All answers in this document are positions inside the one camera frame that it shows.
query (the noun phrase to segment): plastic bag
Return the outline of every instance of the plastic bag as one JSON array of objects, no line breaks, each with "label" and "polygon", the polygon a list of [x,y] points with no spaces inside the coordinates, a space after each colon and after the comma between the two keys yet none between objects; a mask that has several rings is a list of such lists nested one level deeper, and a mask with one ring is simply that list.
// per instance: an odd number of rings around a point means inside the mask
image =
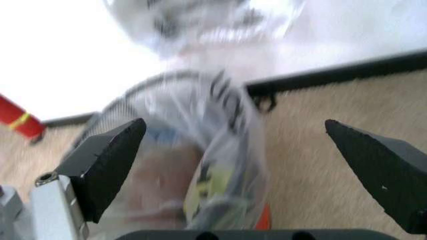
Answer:
[{"label": "plastic bag", "polygon": [[147,125],[135,161],[94,238],[143,229],[252,229],[266,197],[262,123],[224,72],[165,73],[130,89],[75,142],[134,118]]},{"label": "plastic bag", "polygon": [[192,45],[280,39],[304,0],[104,0],[137,43],[168,56]]}]

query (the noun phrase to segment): red cylinder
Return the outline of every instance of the red cylinder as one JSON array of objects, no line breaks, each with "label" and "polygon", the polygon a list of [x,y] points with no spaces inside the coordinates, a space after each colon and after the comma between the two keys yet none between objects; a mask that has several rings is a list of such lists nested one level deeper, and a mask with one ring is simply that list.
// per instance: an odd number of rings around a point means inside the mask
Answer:
[{"label": "red cylinder", "polygon": [[45,130],[45,126],[34,116],[25,112],[9,99],[0,94],[0,122],[8,125],[29,139],[39,137]]},{"label": "red cylinder", "polygon": [[272,216],[270,206],[266,204],[262,211],[261,217],[255,226],[255,230],[270,230],[272,229]]}]

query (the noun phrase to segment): floor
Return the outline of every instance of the floor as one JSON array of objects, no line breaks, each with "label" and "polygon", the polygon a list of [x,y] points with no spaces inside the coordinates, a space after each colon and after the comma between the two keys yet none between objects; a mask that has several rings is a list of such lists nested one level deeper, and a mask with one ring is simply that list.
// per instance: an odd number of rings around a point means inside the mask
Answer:
[{"label": "floor", "polygon": [[[399,138],[427,152],[427,70],[285,92],[262,116],[275,229],[358,228],[409,235],[362,187],[324,128],[326,119]],[[29,145],[0,127],[0,183],[27,201],[34,179],[53,169],[84,126],[51,128]]]}]

